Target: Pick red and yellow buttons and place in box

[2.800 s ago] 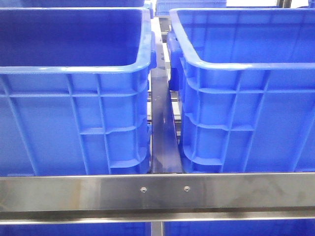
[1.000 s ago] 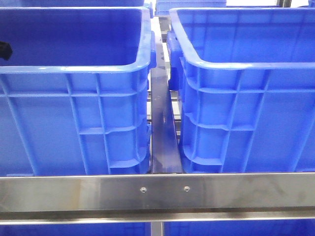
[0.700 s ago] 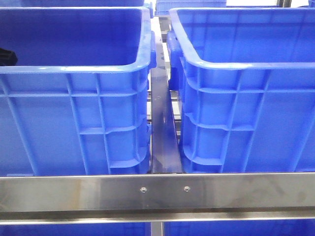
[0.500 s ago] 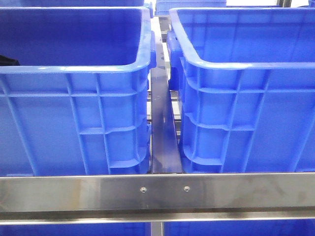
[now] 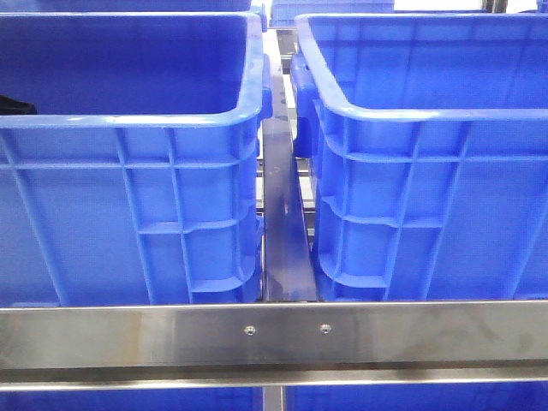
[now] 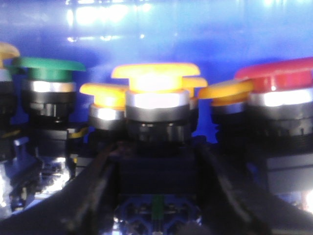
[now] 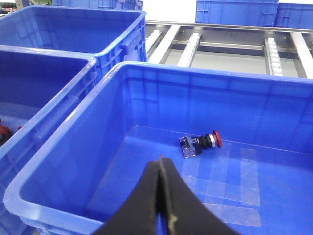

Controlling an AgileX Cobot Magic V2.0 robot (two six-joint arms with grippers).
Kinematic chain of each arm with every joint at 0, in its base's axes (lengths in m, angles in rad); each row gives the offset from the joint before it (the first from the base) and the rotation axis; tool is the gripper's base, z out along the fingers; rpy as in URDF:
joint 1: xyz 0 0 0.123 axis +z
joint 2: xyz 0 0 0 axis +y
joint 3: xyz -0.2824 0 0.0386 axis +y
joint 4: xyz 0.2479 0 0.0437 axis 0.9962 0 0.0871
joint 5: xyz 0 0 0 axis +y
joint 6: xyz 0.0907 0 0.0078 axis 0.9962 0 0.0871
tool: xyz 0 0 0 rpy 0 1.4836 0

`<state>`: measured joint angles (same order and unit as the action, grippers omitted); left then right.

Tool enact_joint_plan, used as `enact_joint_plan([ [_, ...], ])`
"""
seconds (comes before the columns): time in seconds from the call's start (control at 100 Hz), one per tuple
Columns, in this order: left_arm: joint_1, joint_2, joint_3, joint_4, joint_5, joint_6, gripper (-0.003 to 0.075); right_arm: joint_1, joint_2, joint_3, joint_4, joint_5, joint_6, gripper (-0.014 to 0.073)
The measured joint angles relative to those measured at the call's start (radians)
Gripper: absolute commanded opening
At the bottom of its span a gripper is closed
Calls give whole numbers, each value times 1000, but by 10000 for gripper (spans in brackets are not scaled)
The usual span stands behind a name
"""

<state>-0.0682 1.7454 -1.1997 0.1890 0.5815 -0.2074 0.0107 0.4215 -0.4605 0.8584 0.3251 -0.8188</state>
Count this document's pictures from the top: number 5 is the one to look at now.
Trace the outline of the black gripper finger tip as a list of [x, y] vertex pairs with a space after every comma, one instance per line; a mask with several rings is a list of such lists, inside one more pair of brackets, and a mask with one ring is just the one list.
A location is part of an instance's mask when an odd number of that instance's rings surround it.
[[0, 96], [1, 116], [24, 116], [37, 114], [38, 111], [34, 104], [22, 102], [4, 95]]

